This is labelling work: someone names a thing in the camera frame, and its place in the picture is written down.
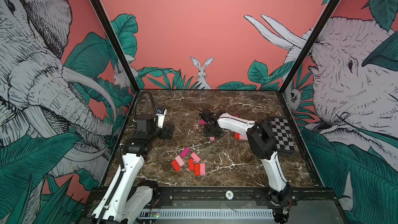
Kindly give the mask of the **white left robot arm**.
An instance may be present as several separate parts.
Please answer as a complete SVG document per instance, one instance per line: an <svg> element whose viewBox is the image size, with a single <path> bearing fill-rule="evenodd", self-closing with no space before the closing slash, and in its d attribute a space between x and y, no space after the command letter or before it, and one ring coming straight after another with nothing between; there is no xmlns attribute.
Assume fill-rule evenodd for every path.
<svg viewBox="0 0 398 224"><path fill-rule="evenodd" d="M81 224L132 224L145 206L158 200L153 186L140 186L131 197L129 194L152 149L152 141L160 137L171 139L173 136L174 129L163 126L165 115L157 113L136 118L136 131L128 145L117 151L120 166L111 185L92 215L82 218Z"/></svg>

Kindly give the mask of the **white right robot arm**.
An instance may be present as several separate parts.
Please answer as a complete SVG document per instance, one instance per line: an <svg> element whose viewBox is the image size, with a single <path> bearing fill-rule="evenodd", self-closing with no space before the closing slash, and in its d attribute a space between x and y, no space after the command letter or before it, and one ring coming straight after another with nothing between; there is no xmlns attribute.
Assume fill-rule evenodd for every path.
<svg viewBox="0 0 398 224"><path fill-rule="evenodd" d="M200 117L206 122L205 136L220 138L223 136L223 130L230 130L248 139L251 152L261 160L265 169L272 202L282 205L289 192L289 183L280 166L272 129L264 122L241 119L228 113L215 114L208 109L203 109Z"/></svg>

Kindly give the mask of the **red block far left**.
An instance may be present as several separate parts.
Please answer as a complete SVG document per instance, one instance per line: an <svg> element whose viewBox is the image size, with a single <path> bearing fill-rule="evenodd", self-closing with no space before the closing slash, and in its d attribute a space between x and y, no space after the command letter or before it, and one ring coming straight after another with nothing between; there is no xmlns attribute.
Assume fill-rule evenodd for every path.
<svg viewBox="0 0 398 224"><path fill-rule="evenodd" d="M178 172L178 171L181 170L181 167L180 167L180 165L178 164L178 162L177 162L176 160L173 160L173 161L171 162L171 165L172 165L173 169L174 169L176 172Z"/></svg>

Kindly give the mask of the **pink block left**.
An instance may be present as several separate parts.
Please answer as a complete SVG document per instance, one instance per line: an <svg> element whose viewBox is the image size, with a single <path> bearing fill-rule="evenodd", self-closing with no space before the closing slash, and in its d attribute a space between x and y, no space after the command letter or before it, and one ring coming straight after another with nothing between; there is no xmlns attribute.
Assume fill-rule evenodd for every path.
<svg viewBox="0 0 398 224"><path fill-rule="evenodd" d="M183 159L181 158L181 156L175 157L175 160L176 160L176 162L178 163L178 165L179 165L180 167L183 167L183 166L184 166L184 161L183 161Z"/></svg>

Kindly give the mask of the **pink block centre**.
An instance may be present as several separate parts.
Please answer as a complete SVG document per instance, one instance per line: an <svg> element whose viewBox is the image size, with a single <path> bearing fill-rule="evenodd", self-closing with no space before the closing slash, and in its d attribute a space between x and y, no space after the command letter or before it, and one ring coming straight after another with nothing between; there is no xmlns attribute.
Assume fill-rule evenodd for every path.
<svg viewBox="0 0 398 224"><path fill-rule="evenodd" d="M192 152L190 154L190 156L196 163L200 163L201 162L201 158L195 152Z"/></svg>

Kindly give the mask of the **red block centre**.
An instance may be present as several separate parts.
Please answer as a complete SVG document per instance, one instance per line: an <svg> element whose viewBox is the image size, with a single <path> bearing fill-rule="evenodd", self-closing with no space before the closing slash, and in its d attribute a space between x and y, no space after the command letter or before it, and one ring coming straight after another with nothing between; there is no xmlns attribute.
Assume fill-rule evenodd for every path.
<svg viewBox="0 0 398 224"><path fill-rule="evenodd" d="M188 159L188 168L190 171L195 170L195 164L194 164L194 159Z"/></svg>

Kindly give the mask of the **checkerboard calibration plate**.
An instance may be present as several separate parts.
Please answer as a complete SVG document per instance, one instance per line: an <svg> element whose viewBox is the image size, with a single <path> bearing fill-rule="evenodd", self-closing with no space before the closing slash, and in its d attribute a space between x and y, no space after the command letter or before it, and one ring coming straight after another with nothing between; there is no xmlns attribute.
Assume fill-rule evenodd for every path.
<svg viewBox="0 0 398 224"><path fill-rule="evenodd" d="M294 154L293 136L288 119L281 116L270 116L269 123L276 138L278 152L286 155Z"/></svg>

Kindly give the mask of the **black front frame rail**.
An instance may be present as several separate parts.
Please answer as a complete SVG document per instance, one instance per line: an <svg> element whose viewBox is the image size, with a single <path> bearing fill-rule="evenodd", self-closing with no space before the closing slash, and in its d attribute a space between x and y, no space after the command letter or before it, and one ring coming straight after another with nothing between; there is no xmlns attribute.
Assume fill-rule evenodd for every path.
<svg viewBox="0 0 398 224"><path fill-rule="evenodd" d="M268 187L171 187L150 186L152 196L147 207L172 206L177 201L254 201L257 206L277 207L272 202ZM226 191L234 193L233 200L227 200ZM282 206L297 205L304 201L338 202L330 188L289 188Z"/></svg>

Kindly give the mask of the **black left corner frame post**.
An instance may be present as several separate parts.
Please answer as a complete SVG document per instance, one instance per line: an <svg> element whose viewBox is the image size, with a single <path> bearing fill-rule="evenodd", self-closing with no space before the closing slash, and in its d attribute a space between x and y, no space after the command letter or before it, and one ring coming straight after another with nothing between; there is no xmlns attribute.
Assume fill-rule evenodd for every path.
<svg viewBox="0 0 398 224"><path fill-rule="evenodd" d="M116 35L114 28L108 18L108 15L103 7L101 0L90 0L90 2L96 12L96 15L97 15L99 21L101 22L103 29L105 30L106 36L107 36L113 50L115 51L119 61L121 62L122 67L124 68L124 71L130 81L130 84L131 84L134 92L139 93L140 88L131 72L131 67L126 60L126 57L124 55L124 52L123 52L123 49L119 42L119 39L117 38L117 35Z"/></svg>

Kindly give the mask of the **black corner frame post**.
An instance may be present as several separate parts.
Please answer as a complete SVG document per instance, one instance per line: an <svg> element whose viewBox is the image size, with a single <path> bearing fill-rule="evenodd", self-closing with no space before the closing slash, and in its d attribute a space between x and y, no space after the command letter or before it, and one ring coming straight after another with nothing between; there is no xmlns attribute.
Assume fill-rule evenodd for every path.
<svg viewBox="0 0 398 224"><path fill-rule="evenodd" d="M319 20L317 21L316 25L313 28L312 33L310 34L308 40L306 41L304 47L302 48L300 54L298 55L296 61L294 62L292 69L290 70L287 78L285 79L283 85L279 88L278 93L283 94L286 89L288 88L289 84L294 78L294 75L296 72L299 70L301 64L309 54L310 49L314 45L316 39L322 32L323 28L325 27L327 21L335 11L336 7L338 6L339 2L341 0L329 0L328 3L326 4L325 9L323 10Z"/></svg>
<svg viewBox="0 0 398 224"><path fill-rule="evenodd" d="M101 0L90 0L90 2L96 12L96 15L97 15L99 21L101 22L103 29L105 30L106 36L107 36L113 50L115 51L119 61L121 62L122 67L124 68L124 71L130 81L130 84L131 84L134 92L139 93L140 88L131 72L131 67L126 60L126 57L124 55L124 52L123 52L123 49L119 42L119 39L117 38L117 35L116 35L114 28L108 18L108 15L103 7Z"/></svg>

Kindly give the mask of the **black right corner frame post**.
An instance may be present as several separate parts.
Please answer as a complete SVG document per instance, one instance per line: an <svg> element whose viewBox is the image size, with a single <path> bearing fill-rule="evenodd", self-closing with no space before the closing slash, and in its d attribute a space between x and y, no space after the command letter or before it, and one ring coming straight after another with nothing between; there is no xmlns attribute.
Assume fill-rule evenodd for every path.
<svg viewBox="0 0 398 224"><path fill-rule="evenodd" d="M296 72L299 70L301 64L309 54L310 49L314 45L316 39L322 32L323 28L325 27L327 21L335 11L336 7L338 6L339 2L341 0L329 0L328 3L326 4L325 9L323 10L319 20L317 21L316 25L313 28L312 33L310 34L308 40L306 41L304 47L302 48L300 54L298 55L296 61L294 62L292 69L290 70L287 78L285 79L283 85L279 88L278 93L283 94L286 89L288 88L289 84L294 78L294 75Z"/></svg>

